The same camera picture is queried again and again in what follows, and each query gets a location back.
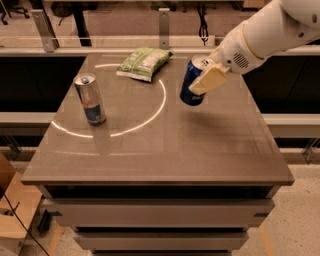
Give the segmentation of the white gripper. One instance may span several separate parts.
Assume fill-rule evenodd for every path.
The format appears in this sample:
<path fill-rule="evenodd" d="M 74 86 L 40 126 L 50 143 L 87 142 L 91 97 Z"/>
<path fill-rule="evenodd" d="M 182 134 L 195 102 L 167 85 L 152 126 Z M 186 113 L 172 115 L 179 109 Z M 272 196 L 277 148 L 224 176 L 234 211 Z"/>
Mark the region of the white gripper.
<path fill-rule="evenodd" d="M 231 30 L 210 54 L 216 63 L 204 67 L 200 76 L 189 86 L 195 95 L 202 95 L 228 81 L 228 72 L 246 74 L 261 66 L 264 59 L 257 57 L 247 44 L 242 22 Z"/>

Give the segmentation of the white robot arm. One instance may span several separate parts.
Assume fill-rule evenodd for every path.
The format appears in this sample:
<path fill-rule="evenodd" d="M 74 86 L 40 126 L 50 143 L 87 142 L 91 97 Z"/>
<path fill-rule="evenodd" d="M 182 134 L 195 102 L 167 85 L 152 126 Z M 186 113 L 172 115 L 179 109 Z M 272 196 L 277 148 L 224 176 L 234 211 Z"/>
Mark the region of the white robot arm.
<path fill-rule="evenodd" d="M 319 36 L 320 0 L 272 0 L 225 36 L 189 90 L 202 95 L 226 83 L 231 73 L 246 74 L 278 52 Z"/>

